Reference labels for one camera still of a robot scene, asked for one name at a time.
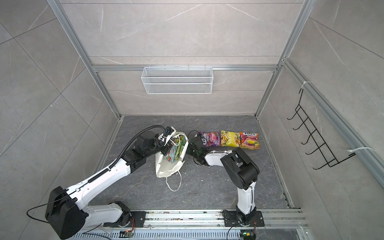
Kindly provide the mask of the teal cherry mint packet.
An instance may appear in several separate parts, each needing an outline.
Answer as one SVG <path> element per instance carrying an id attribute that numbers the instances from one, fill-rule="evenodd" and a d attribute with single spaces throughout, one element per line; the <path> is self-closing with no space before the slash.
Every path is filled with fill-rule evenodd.
<path id="1" fill-rule="evenodd" d="M 167 155 L 165 155 L 165 159 L 169 163 L 173 163 L 176 160 L 175 159 L 175 153 L 176 153 L 177 146 L 178 145 L 175 145 L 174 147 L 172 147 L 171 151 Z"/>

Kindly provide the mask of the white paper gift bag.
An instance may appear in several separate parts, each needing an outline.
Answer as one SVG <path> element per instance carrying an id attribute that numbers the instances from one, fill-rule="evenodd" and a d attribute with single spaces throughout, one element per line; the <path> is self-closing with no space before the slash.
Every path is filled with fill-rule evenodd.
<path id="1" fill-rule="evenodd" d="M 155 155 L 156 176 L 159 179 L 164 178 L 168 188 L 172 192 L 177 192 L 182 183 L 180 170 L 184 165 L 189 139 L 185 133 L 176 131 L 170 137 L 161 137 L 161 140 L 165 140 L 166 144 L 164 145 L 164 150 Z M 180 176 L 180 183 L 177 189 L 172 189 L 168 183 L 168 178 L 173 174 Z"/>

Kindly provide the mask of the purple Fox's berries packet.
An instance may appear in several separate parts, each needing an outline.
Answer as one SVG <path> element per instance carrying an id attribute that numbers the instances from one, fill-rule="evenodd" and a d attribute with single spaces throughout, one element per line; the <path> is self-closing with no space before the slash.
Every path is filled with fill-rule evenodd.
<path id="1" fill-rule="evenodd" d="M 220 147 L 221 132 L 199 132 L 202 143 L 205 147 Z"/>

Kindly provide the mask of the Fox's fruits candy packet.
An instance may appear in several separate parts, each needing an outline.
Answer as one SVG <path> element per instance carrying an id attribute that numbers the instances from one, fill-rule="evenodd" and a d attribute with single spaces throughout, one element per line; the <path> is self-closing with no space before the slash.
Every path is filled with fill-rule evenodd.
<path id="1" fill-rule="evenodd" d="M 240 132 L 241 148 L 248 150 L 256 150 L 260 148 L 260 143 L 257 133 Z"/>

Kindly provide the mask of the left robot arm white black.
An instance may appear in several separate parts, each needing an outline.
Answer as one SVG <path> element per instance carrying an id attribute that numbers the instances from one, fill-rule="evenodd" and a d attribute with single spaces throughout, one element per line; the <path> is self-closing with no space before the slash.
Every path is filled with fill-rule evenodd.
<path id="1" fill-rule="evenodd" d="M 153 125 L 136 134 L 119 156 L 91 177 L 66 189 L 57 187 L 45 204 L 43 223 L 49 224 L 61 240 L 92 226 L 125 227 L 133 223 L 131 210 L 122 202 L 90 207 L 89 202 L 118 180 L 128 176 L 157 153 L 167 154 L 176 129 Z"/>

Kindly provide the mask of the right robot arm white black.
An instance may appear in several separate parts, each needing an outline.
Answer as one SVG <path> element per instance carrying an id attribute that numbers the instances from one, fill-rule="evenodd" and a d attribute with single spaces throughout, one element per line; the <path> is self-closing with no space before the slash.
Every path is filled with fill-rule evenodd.
<path id="1" fill-rule="evenodd" d="M 233 184 L 237 187 L 238 203 L 236 214 L 229 216 L 223 211 L 226 220 L 233 221 L 233 225 L 248 226 L 256 222 L 257 211 L 255 205 L 255 186 L 260 174 L 259 167 L 241 148 L 228 151 L 210 151 L 203 135 L 197 132 L 189 138 L 186 154 L 194 158 L 200 166 L 224 167 Z"/>

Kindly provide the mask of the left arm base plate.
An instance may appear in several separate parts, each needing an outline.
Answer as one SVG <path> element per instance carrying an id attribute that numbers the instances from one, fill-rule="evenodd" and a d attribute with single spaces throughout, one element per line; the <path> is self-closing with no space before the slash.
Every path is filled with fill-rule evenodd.
<path id="1" fill-rule="evenodd" d="M 146 219 L 147 212 L 133 211 L 129 214 L 124 212 L 122 216 L 115 223 L 104 223 L 104 227 L 112 228 L 142 228 Z"/>

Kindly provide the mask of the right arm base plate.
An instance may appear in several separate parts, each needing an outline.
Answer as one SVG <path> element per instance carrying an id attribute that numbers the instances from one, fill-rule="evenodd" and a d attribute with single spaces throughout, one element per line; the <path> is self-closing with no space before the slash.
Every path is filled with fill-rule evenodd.
<path id="1" fill-rule="evenodd" d="M 261 211 L 254 209 L 250 214 L 244 215 L 241 211 L 223 210 L 226 227 L 264 227 L 264 217 Z"/>

